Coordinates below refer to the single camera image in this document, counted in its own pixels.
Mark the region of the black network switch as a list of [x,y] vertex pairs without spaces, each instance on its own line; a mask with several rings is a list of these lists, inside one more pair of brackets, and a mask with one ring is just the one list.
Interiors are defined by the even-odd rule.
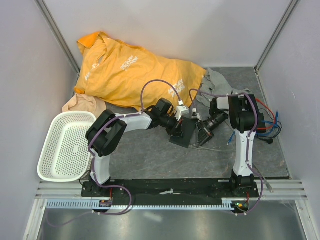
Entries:
[[171,136],[169,139],[169,142],[187,149],[192,140],[197,121],[195,119],[190,119],[187,117],[182,117],[181,119],[182,119],[182,122],[180,125],[181,135]]

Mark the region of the orange printed t-shirt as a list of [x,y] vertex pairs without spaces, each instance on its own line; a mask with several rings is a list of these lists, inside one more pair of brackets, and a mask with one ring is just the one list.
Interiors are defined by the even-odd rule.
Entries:
[[179,100],[189,107],[206,74],[193,62],[156,55],[103,31],[80,38],[77,46],[82,65],[75,92],[122,108],[139,111],[161,98],[174,107]]

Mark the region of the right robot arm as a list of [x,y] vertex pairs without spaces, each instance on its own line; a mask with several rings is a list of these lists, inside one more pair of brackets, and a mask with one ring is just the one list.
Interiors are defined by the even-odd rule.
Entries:
[[245,182],[254,178],[253,145],[260,116],[255,95],[252,93],[236,93],[212,95],[210,102],[210,117],[197,121],[196,146],[201,147],[214,136],[213,131],[224,121],[229,120],[235,135],[235,162],[231,172],[232,182],[229,191],[235,197],[242,196],[247,191]]

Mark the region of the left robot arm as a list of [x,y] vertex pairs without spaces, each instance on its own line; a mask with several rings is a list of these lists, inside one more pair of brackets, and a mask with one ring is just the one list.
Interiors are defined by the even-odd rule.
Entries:
[[103,111],[85,135],[92,156],[92,191],[99,197],[109,193],[111,154],[118,147],[124,133],[160,126],[165,128],[169,136],[182,138],[183,115],[188,113],[189,108],[182,101],[174,107],[164,98],[137,113],[115,114],[110,110]]

